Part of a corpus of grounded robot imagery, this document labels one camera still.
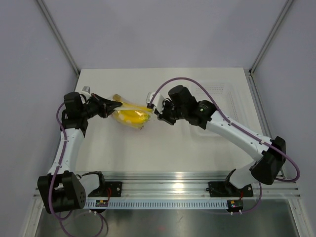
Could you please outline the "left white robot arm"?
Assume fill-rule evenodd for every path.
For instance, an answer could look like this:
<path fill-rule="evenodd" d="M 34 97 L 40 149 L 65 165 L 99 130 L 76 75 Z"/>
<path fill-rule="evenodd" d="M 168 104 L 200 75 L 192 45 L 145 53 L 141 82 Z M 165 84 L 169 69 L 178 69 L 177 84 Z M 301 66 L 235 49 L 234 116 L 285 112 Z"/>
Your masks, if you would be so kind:
<path fill-rule="evenodd" d="M 88 198 L 97 198 L 97 209 L 106 208 L 110 198 L 121 196 L 122 182 L 106 181 L 101 171 L 75 174 L 81 144 L 88 120 L 94 116 L 106 119 L 121 102 L 87 92 L 70 92 L 57 110 L 61 138 L 55 160 L 47 175 L 38 178 L 37 186 L 46 211 L 59 212 L 83 209 Z"/>

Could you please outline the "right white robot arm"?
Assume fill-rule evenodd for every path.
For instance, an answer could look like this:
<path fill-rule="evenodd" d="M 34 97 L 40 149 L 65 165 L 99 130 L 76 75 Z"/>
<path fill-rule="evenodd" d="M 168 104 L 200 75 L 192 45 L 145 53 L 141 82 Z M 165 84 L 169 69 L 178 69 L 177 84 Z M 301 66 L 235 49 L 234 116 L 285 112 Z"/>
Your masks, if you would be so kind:
<path fill-rule="evenodd" d="M 251 197 L 250 184 L 273 184 L 285 163 L 284 139 L 258 135 L 233 119 L 224 118 L 213 103 L 197 101 L 182 85 L 170 89 L 168 96 L 164 98 L 154 92 L 147 96 L 147 106 L 154 109 L 159 120 L 174 125 L 177 120 L 184 119 L 190 125 L 222 136 L 253 159 L 250 164 L 233 169 L 224 181 L 209 182 L 211 197 Z"/>

